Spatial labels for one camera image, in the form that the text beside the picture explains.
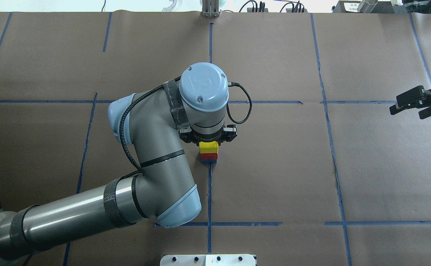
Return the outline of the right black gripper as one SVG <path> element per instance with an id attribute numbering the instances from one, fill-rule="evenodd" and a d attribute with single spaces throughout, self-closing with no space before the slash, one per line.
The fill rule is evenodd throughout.
<path id="1" fill-rule="evenodd" d="M 424 108 L 427 107 L 426 103 L 431 99 L 431 92 L 426 90 L 422 85 L 416 86 L 400 95 L 396 96 L 395 105 L 389 107 L 390 114 L 395 114 L 410 109 L 410 108 Z M 431 117 L 431 107 L 419 111 L 419 118 L 426 119 Z"/>

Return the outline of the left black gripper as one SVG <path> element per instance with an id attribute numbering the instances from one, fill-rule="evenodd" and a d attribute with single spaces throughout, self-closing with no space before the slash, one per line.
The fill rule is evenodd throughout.
<path id="1" fill-rule="evenodd" d="M 211 143 L 216 142 L 218 145 L 224 142 L 231 142 L 238 135 L 237 125 L 227 125 L 221 127 L 218 131 L 211 134 L 202 134 L 194 130 L 194 128 L 185 128 L 179 130 L 179 137 L 185 143 Z"/>

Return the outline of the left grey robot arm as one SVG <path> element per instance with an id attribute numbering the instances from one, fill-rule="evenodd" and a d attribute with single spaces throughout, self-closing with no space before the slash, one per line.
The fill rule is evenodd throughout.
<path id="1" fill-rule="evenodd" d="M 220 67 L 199 62 L 155 89 L 112 102 L 112 132 L 136 170 L 19 212 L 3 211 L 0 202 L 0 266 L 143 219 L 173 228 L 197 217 L 201 202 L 182 143 L 236 137 L 236 126 L 224 123 L 233 85 Z"/>

